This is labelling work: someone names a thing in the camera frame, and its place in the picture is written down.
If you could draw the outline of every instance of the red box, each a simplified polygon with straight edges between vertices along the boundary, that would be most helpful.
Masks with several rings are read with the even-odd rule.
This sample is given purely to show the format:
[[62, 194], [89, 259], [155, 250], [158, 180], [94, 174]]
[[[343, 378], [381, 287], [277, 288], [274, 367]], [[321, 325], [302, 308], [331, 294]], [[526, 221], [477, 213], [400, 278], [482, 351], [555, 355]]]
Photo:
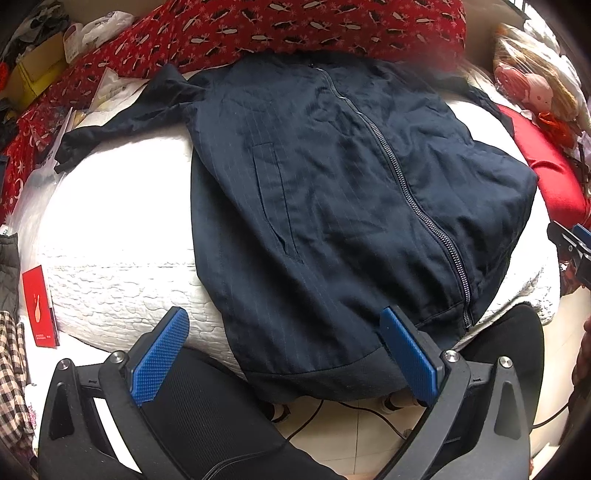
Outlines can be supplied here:
[[47, 294], [41, 265], [22, 274], [22, 288], [35, 344], [58, 346], [60, 341], [57, 336], [56, 319], [53, 315], [51, 297]]

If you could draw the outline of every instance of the pinstripe fabric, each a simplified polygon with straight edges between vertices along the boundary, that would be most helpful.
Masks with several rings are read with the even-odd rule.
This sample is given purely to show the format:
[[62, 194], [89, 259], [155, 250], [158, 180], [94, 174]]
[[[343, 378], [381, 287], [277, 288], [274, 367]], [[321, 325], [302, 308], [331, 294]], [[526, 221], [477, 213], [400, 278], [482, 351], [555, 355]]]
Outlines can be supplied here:
[[[500, 116], [464, 80], [446, 85]], [[464, 310], [478, 319], [496, 294], [536, 188], [409, 67], [329, 52], [251, 55], [189, 82], [165, 67], [106, 125], [66, 134], [57, 159], [75, 166], [101, 140], [179, 120], [194, 144], [197, 274], [243, 372], [276, 403], [401, 388], [380, 311], [395, 303], [451, 346]], [[456, 249], [470, 305], [449, 247], [409, 195]]]

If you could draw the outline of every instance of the black cable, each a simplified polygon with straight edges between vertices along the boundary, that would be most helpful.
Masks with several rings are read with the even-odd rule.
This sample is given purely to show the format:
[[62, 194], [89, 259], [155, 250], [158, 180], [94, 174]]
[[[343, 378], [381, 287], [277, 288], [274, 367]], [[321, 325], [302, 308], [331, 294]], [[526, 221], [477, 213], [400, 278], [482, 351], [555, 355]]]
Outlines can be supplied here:
[[380, 418], [381, 418], [381, 419], [382, 419], [384, 422], [386, 422], [388, 425], [390, 425], [390, 428], [391, 428], [393, 431], [395, 431], [395, 432], [396, 432], [396, 435], [398, 435], [400, 438], [402, 438], [402, 440], [406, 440], [406, 437], [405, 437], [405, 436], [404, 436], [402, 433], [400, 433], [400, 432], [398, 431], [398, 429], [397, 429], [397, 428], [396, 428], [394, 425], [392, 425], [392, 423], [391, 423], [391, 422], [390, 422], [390, 421], [389, 421], [389, 420], [388, 420], [386, 417], [384, 417], [384, 416], [383, 416], [381, 413], [379, 413], [379, 412], [377, 412], [377, 411], [375, 411], [375, 410], [372, 410], [371, 408], [354, 407], [353, 405], [348, 405], [348, 404], [346, 404], [346, 403], [344, 403], [344, 402], [341, 402], [341, 401], [340, 401], [339, 403], [340, 403], [341, 405], [345, 406], [345, 407], [352, 408], [352, 409], [354, 409], [354, 410], [363, 410], [363, 411], [368, 411], [368, 412], [370, 412], [370, 413], [373, 413], [374, 415], [377, 415], [377, 416], [378, 416], [378, 417], [380, 417]]
[[559, 411], [557, 411], [554, 415], [552, 415], [548, 420], [544, 420], [542, 423], [538, 423], [537, 425], [534, 425], [532, 428], [539, 429], [540, 427], [543, 427], [544, 425], [548, 425], [552, 420], [554, 420], [558, 415], [560, 415], [564, 410], [566, 410], [566, 407], [568, 407], [568, 406], [569, 406], [569, 404], [566, 404]]
[[324, 405], [324, 400], [320, 400], [320, 403], [318, 404], [318, 408], [316, 409], [316, 411], [312, 414], [312, 416], [306, 420], [304, 422], [304, 424], [298, 428], [294, 433], [292, 433], [291, 435], [289, 435], [286, 439], [285, 442], [289, 442], [293, 437], [295, 437], [298, 433], [300, 433], [302, 430], [304, 430], [312, 420], [314, 420], [314, 418], [318, 415], [318, 412], [320, 411], [320, 409], [322, 408], [322, 405]]
[[316, 411], [312, 414], [312, 416], [308, 420], [306, 420], [301, 427], [299, 427], [296, 431], [294, 431], [292, 434], [290, 434], [283, 442], [281, 442], [280, 445], [278, 445], [274, 448], [265, 450], [263, 452], [246, 453], [244, 455], [238, 455], [238, 456], [235, 456], [232, 458], [227, 458], [225, 460], [222, 460], [221, 462], [218, 462], [213, 467], [211, 467], [209, 472], [207, 472], [201, 480], [211, 480], [214, 476], [216, 476], [219, 472], [224, 470], [227, 466], [233, 465], [234, 463], [243, 462], [245, 460], [250, 460], [253, 458], [258, 458], [261, 456], [270, 455], [272, 453], [279, 452], [281, 449], [283, 449], [283, 447], [285, 447], [285, 445], [287, 445], [290, 442], [290, 440], [293, 437], [295, 437], [298, 433], [300, 433], [303, 429], [305, 429], [310, 424], [310, 422], [312, 420], [314, 420], [314, 418], [318, 415], [318, 412], [322, 408], [323, 404], [324, 404], [324, 400], [320, 400], [318, 408], [316, 408]]

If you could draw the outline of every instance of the jacket pocket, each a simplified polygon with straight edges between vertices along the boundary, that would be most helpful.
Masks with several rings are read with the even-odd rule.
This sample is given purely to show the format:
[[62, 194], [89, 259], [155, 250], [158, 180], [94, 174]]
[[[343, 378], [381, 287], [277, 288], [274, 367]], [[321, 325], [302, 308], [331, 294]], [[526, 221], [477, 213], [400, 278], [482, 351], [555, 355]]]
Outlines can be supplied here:
[[296, 250], [287, 201], [285, 200], [284, 180], [275, 155], [273, 143], [254, 145], [252, 159], [255, 166], [262, 208], [271, 229], [281, 242], [285, 254], [296, 260], [300, 257]]

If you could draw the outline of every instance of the jacket sleeve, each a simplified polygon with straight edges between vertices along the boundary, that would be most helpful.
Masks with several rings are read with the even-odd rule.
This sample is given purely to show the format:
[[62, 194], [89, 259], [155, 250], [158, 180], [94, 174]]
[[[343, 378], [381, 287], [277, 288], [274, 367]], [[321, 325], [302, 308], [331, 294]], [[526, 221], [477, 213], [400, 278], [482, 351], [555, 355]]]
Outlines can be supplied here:
[[511, 138], [515, 139], [513, 120], [511, 120], [511, 117], [508, 117], [501, 112], [498, 105], [493, 102], [485, 92], [470, 85], [464, 77], [446, 72], [435, 72], [433, 70], [430, 70], [429, 73], [430, 74], [427, 75], [427, 81], [431, 87], [441, 90], [449, 90], [450, 92], [456, 92], [466, 97], [468, 100], [494, 116], [499, 122], [501, 122], [503, 127], [505, 127], [505, 130], [507, 130]]
[[102, 141], [181, 121], [183, 107], [203, 99], [204, 93], [203, 87], [187, 82], [172, 65], [166, 64], [133, 105], [102, 127], [81, 127], [66, 133], [56, 152], [56, 173], [74, 169]]

